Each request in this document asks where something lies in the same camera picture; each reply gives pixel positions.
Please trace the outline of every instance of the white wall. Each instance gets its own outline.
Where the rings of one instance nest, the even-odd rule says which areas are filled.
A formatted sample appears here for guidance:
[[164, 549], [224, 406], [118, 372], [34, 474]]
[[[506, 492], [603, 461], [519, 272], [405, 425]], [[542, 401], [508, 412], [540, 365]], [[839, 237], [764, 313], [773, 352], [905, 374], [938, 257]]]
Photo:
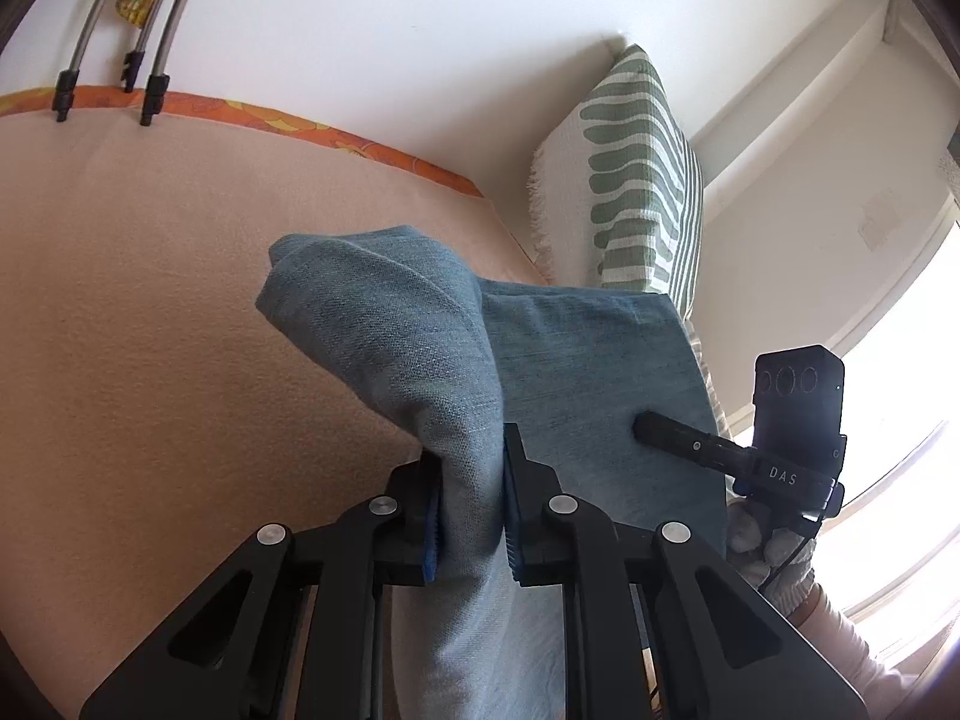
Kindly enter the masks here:
[[836, 343], [919, 255], [958, 119], [960, 90], [901, 35], [707, 223], [693, 322], [731, 421], [749, 415], [758, 354]]
[[[0, 56], [0, 94], [54, 83], [90, 1], [37, 1]], [[168, 71], [175, 90], [280, 108], [459, 172], [523, 241], [533, 151], [612, 50], [650, 52], [692, 136], [839, 1], [191, 0]], [[80, 82], [117, 83], [132, 42], [104, 14]]]

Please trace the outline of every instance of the black plastic connector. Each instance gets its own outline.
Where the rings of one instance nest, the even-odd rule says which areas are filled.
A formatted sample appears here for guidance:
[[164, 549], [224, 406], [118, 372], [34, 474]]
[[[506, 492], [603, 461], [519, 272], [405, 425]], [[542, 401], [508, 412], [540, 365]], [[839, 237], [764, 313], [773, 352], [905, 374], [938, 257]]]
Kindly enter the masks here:
[[64, 70], [56, 77], [56, 90], [54, 91], [54, 101], [50, 110], [56, 113], [58, 122], [65, 122], [66, 115], [73, 107], [73, 92], [77, 88], [77, 80], [80, 78], [79, 70]]
[[170, 76], [150, 76], [143, 95], [143, 110], [140, 113], [141, 127], [150, 127], [154, 117], [163, 110], [163, 99], [170, 86]]
[[145, 52], [127, 52], [123, 58], [123, 73], [120, 74], [120, 80], [123, 81], [123, 91], [127, 94], [136, 88], [136, 76], [140, 73], [144, 55]]

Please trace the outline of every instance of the orange floral trim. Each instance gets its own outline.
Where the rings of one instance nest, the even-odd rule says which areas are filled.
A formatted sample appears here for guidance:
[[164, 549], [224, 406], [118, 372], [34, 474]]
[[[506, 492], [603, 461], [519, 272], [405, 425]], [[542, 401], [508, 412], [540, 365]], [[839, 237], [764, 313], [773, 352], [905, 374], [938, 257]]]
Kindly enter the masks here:
[[[13, 116], [18, 113], [50, 110], [54, 90], [52, 87], [42, 89], [28, 89], [24, 92], [14, 92], [11, 95], [0, 95], [0, 117]], [[126, 94], [115, 86], [78, 86], [75, 91], [74, 108], [136, 108], [143, 105], [143, 91], [137, 90]], [[220, 100], [219, 98], [205, 98], [200, 95], [189, 95], [185, 92], [168, 92], [163, 102], [163, 114], [187, 116], [191, 119], [207, 119], [208, 122], [223, 122], [236, 124], [239, 127], [259, 129], [262, 132], [272, 132], [287, 138], [297, 138], [301, 141], [316, 143], [327, 148], [339, 148], [357, 156], [381, 162], [400, 170], [414, 173], [427, 178], [437, 184], [482, 197], [480, 190], [472, 181], [456, 175], [455, 172], [444, 170], [442, 167], [431, 165], [424, 160], [397, 151], [395, 148], [381, 146], [380, 143], [359, 138], [342, 129], [327, 127], [326, 124], [310, 122], [272, 108], [260, 108], [256, 105], [236, 103], [234, 100]]]

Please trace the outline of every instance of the white sleeve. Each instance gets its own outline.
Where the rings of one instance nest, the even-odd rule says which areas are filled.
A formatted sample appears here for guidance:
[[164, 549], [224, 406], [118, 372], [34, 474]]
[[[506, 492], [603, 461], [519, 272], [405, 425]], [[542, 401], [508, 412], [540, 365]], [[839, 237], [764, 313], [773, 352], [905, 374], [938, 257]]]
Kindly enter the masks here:
[[870, 657], [853, 623], [821, 592], [819, 603], [798, 628], [803, 637], [849, 682], [867, 704], [871, 720], [884, 720], [913, 688], [916, 677], [888, 669]]

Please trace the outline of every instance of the silver screw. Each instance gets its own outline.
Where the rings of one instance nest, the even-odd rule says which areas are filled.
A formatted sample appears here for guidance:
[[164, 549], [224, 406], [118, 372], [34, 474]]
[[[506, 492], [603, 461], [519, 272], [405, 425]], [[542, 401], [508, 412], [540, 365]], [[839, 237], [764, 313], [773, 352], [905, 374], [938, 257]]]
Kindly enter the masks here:
[[280, 543], [280, 541], [283, 541], [285, 538], [287, 538], [287, 529], [282, 525], [277, 525], [277, 523], [264, 525], [256, 532], [256, 540], [261, 544], [266, 544], [268, 547], [271, 544]]
[[387, 514], [393, 514], [397, 510], [397, 501], [390, 498], [389, 495], [380, 495], [373, 498], [370, 502], [370, 511], [378, 517], [385, 517]]
[[661, 528], [661, 533], [664, 534], [666, 541], [671, 541], [674, 544], [683, 544], [690, 541], [690, 528], [686, 527], [683, 522], [668, 522]]
[[577, 511], [577, 499], [569, 495], [554, 495], [548, 505], [550, 511], [557, 514], [573, 514]]

